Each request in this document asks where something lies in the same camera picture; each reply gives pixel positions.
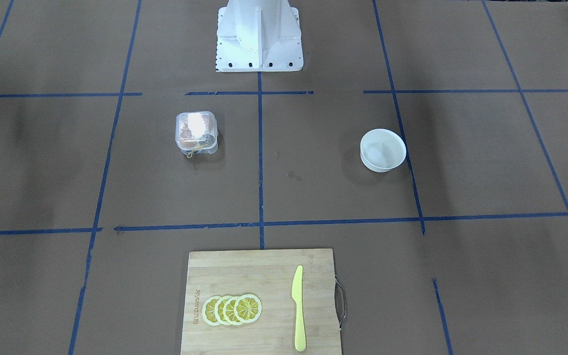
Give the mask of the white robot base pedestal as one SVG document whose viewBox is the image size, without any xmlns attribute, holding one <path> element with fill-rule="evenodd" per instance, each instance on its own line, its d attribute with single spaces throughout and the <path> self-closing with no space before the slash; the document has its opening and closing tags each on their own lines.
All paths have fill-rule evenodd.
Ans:
<svg viewBox="0 0 568 355">
<path fill-rule="evenodd" d="M 230 0 L 217 20 L 217 72 L 303 69 L 300 16 L 287 0 Z"/>
</svg>

